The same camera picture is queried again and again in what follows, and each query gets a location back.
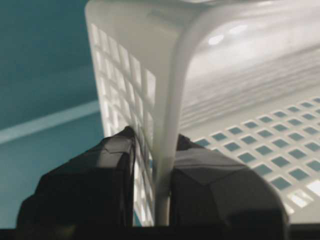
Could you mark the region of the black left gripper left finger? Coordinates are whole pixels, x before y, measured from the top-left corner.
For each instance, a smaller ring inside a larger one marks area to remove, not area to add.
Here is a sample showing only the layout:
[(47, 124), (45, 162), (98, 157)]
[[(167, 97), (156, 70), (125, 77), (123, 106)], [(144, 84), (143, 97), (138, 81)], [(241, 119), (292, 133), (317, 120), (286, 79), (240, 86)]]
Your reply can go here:
[(132, 226), (136, 146), (127, 126), (45, 173), (22, 202), (16, 226)]

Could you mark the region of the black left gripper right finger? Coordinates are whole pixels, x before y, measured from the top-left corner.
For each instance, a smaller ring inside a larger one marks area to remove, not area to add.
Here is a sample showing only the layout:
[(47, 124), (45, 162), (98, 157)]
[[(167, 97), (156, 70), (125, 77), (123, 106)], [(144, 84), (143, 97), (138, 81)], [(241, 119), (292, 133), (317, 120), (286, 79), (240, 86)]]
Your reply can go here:
[(173, 226), (284, 227), (289, 223), (276, 190), (247, 165), (180, 134), (171, 172)]

